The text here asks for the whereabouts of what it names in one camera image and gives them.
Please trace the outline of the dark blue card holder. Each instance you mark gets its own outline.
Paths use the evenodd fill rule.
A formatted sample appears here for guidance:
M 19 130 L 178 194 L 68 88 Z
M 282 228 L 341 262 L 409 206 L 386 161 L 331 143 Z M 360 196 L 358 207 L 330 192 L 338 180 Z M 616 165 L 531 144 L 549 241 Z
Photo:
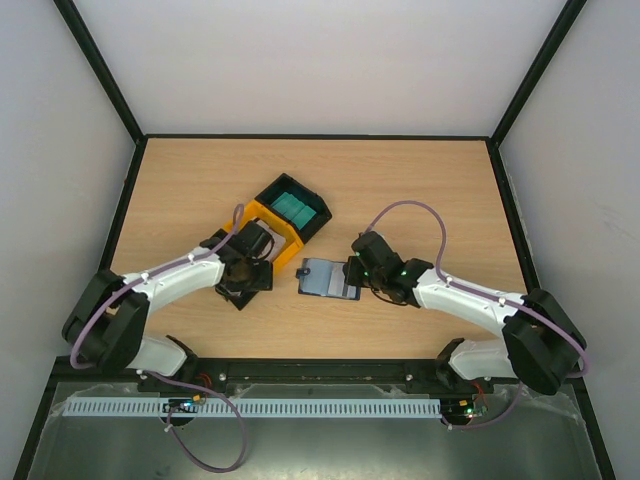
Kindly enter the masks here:
M 298 293 L 324 298 L 358 301 L 361 289 L 346 282 L 345 262 L 304 258 L 296 270 Z

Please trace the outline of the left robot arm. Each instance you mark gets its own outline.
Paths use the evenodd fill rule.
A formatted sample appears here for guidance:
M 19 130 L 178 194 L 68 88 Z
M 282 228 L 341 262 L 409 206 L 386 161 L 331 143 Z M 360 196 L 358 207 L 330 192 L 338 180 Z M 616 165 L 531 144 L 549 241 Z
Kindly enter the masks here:
M 175 375 L 187 348 L 169 337 L 145 333 L 148 318 L 201 289 L 215 291 L 241 309 L 259 291 L 273 287 L 269 256 L 275 235 L 252 220 L 240 230 L 219 231 L 175 260 L 151 270 L 117 275 L 97 272 L 66 321 L 62 335 L 71 345 L 75 369 L 103 373 L 124 369 Z

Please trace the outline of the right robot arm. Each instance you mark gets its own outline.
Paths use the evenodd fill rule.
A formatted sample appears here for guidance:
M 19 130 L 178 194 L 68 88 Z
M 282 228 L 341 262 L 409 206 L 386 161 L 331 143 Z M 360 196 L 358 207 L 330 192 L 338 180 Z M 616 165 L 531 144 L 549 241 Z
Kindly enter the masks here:
M 470 380 L 505 377 L 553 395 L 566 379 L 584 372 L 586 341 L 548 291 L 499 291 L 421 259 L 404 261 L 375 231 L 361 234 L 351 249 L 347 284 L 369 289 L 387 303 L 441 311 L 493 334 L 490 341 L 456 340 L 444 350 L 436 367 L 443 389 L 455 392 Z

